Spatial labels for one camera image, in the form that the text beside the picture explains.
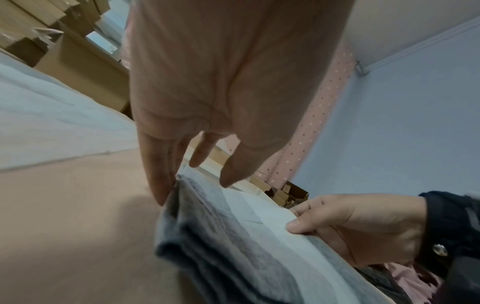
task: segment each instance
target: gray fabric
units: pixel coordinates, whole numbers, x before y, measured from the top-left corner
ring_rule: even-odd
[[[248,204],[240,209],[240,201],[227,202],[219,186],[191,169],[182,174],[157,222],[155,252],[189,275],[208,303],[339,303],[324,275],[276,238]],[[320,239],[312,243],[361,304],[386,303]]]

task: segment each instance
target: metal button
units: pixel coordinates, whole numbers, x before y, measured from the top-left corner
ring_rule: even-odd
[[[440,245],[440,244],[433,245],[433,251],[439,256],[448,256],[449,255],[445,246]]]

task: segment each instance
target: fingernail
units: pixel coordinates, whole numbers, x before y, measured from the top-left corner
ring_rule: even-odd
[[[288,222],[285,227],[289,232],[295,233],[300,228],[300,223],[297,219],[294,219],[293,221]]]

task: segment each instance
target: folded garment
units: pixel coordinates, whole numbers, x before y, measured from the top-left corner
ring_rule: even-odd
[[[155,253],[211,304],[389,303],[321,239],[288,233],[294,217],[186,167],[157,222]]]

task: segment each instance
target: dark clothing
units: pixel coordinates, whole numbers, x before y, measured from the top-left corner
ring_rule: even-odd
[[[420,196],[426,199],[427,222],[416,262],[445,278],[456,257],[480,259],[480,231],[475,229],[480,228],[480,201],[439,191]],[[446,251],[439,254],[439,247]]]

